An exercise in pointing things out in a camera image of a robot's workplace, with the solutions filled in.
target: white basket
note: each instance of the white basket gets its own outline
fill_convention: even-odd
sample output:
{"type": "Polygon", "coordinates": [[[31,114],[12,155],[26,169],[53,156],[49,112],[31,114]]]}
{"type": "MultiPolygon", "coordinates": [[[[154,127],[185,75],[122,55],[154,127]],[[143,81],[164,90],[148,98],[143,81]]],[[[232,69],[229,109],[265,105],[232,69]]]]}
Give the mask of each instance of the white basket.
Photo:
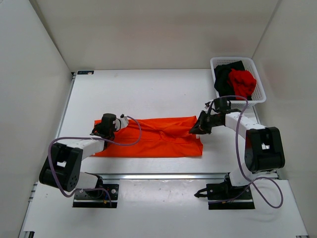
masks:
{"type": "MultiPolygon", "coordinates": [[[[218,65],[222,64],[229,64],[237,61],[242,61],[243,66],[245,70],[249,71],[252,76],[257,80],[257,85],[256,88],[254,89],[254,92],[252,93],[252,100],[249,101],[249,106],[254,106],[257,103],[263,103],[266,100],[266,95],[257,71],[256,66],[254,65],[254,62],[250,58],[246,57],[214,57],[210,60],[210,65],[211,65],[211,71],[212,71],[212,79],[213,83],[216,81],[216,76],[214,74],[214,69],[218,65]]],[[[232,106],[235,108],[242,108],[245,106],[246,102],[245,101],[231,101],[232,106]]]]}

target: white table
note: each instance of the white table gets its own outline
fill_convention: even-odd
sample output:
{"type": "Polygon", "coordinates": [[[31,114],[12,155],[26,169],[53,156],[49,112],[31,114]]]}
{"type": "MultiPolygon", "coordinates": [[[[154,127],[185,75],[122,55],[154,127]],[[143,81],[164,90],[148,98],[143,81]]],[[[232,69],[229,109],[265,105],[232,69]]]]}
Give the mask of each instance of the white table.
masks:
{"type": "MultiPolygon", "coordinates": [[[[125,113],[136,119],[198,116],[204,103],[214,97],[211,71],[207,69],[109,70],[77,75],[60,136],[87,136],[94,120],[100,119],[103,113],[125,113]]],[[[252,110],[247,116],[256,120],[252,110]]],[[[295,238],[307,235],[286,180],[277,180],[285,199],[280,209],[268,207],[251,188],[255,210],[208,210],[205,199],[193,196],[208,181],[175,178],[186,173],[226,173],[236,168],[234,132],[221,126],[201,140],[202,158],[86,159],[82,171],[110,173],[115,178],[141,178],[133,174],[162,178],[158,173],[164,173],[165,180],[118,180],[116,209],[72,208],[72,199],[64,198],[58,189],[39,184],[23,230],[34,231],[34,238],[295,238]]],[[[242,138],[239,148],[243,153],[242,138]]],[[[215,180],[221,182],[222,176],[215,180]]],[[[261,180],[257,184],[271,203],[279,203],[279,193],[271,182],[261,180]]]]}
{"type": "MultiPolygon", "coordinates": [[[[135,119],[199,116],[215,98],[210,69],[101,70],[77,75],[60,136],[88,136],[104,113],[135,119]]],[[[248,117],[256,120],[253,109],[248,117]]],[[[227,173],[236,166],[235,132],[224,126],[201,136],[201,158],[98,158],[83,161],[89,173],[227,173]]],[[[244,153],[245,142],[239,148],[244,153]]]]}

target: orange shirt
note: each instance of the orange shirt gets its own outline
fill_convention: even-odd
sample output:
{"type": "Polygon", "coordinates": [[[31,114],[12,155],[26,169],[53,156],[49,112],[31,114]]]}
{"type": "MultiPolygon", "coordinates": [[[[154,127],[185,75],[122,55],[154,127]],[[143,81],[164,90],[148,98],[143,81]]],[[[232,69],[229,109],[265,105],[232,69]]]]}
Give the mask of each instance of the orange shirt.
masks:
{"type": "MultiPolygon", "coordinates": [[[[196,123],[196,116],[186,118],[139,119],[141,140],[132,146],[108,144],[108,148],[95,156],[100,157],[188,157],[202,156],[203,144],[189,130],[196,123]]],[[[139,127],[129,120],[129,125],[115,133],[114,141],[122,144],[139,138],[139,127]]]]}

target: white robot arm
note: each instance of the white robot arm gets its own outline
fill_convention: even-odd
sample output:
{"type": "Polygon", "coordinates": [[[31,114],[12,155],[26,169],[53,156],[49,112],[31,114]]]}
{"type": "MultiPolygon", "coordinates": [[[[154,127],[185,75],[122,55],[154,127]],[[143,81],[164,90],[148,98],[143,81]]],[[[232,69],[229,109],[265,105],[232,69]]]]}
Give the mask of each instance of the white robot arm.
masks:
{"type": "MultiPolygon", "coordinates": [[[[280,133],[276,127],[265,127],[245,116],[241,116],[237,127],[241,112],[238,109],[231,109],[231,103],[226,98],[217,98],[212,103],[206,103],[206,109],[201,112],[196,124],[190,130],[191,134],[210,134],[213,127],[224,125],[234,131],[239,128],[239,135],[246,140],[244,158],[240,160],[239,167],[230,172],[223,183],[215,187],[221,197],[230,200],[236,196],[237,191],[244,191],[250,181],[264,173],[284,167],[284,152],[280,133]]],[[[201,194],[202,191],[206,189],[201,189],[195,196],[206,197],[207,195],[201,194]]]]}
{"type": "MultiPolygon", "coordinates": [[[[104,114],[101,123],[94,126],[91,135],[113,140],[114,133],[127,127],[128,124],[129,121],[125,115],[116,118],[114,114],[104,114]]],[[[76,188],[96,188],[99,187],[100,183],[102,184],[99,176],[80,172],[80,167],[82,160],[105,150],[107,146],[107,142],[94,140],[93,138],[91,140],[85,139],[70,143],[53,144],[51,150],[53,167],[64,191],[70,192],[76,188]]],[[[58,187],[54,180],[48,158],[42,167],[39,180],[43,184],[58,187]]]]}

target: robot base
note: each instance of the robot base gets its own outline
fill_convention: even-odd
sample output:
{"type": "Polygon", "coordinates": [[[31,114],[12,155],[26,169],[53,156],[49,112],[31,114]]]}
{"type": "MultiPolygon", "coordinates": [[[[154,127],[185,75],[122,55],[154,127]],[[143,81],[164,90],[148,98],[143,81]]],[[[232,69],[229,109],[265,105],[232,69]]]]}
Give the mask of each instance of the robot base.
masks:
{"type": "MultiPolygon", "coordinates": [[[[118,184],[103,184],[111,198],[111,208],[117,208],[117,200],[119,193],[118,184]]],[[[87,208],[110,208],[110,203],[104,203],[105,194],[102,192],[76,192],[74,195],[73,207],[87,207],[87,208]]]]}
{"type": "Polygon", "coordinates": [[[208,183],[206,188],[199,190],[194,196],[207,197],[209,210],[255,209],[251,190],[246,189],[246,191],[244,191],[245,188],[246,186],[232,186],[230,179],[226,177],[222,183],[208,183]],[[235,198],[239,194],[241,195],[233,201],[217,202],[235,198]]]}

